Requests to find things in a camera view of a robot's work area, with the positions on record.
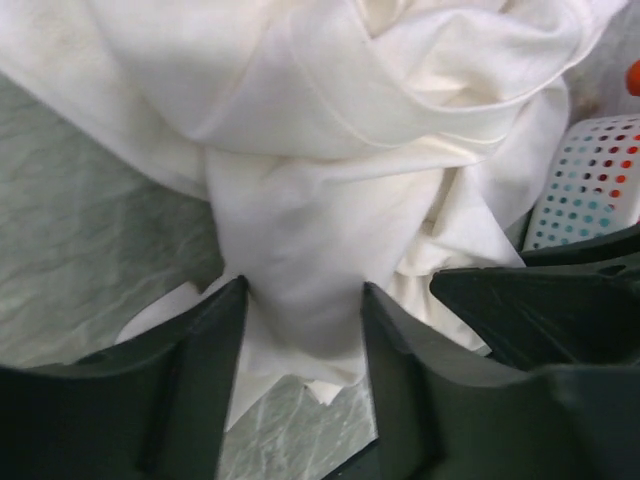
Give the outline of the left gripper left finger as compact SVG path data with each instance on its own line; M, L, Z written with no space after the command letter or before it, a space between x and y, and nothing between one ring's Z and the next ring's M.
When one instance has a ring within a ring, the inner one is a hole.
M5 479L212 479L247 283L71 364L1 370Z

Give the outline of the cream white t shirt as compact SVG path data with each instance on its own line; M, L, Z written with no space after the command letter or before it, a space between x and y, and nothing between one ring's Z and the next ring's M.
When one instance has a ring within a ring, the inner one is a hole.
M1 70L126 163L212 207L250 285L229 421L287 375L365 373L381 286L484 355L434 274L510 266L564 133L564 75L620 1L5 1Z

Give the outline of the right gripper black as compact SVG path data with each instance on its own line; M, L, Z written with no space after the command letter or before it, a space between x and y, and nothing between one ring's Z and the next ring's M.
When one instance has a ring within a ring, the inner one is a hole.
M638 364L638 232L521 257L542 268L448 270L431 292L510 366ZM591 264L625 267L574 267Z

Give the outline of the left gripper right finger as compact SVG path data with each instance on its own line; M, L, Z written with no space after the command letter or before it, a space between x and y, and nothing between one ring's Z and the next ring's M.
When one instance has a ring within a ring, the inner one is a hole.
M361 315L385 479L635 479L639 371L523 372L417 321L374 284Z

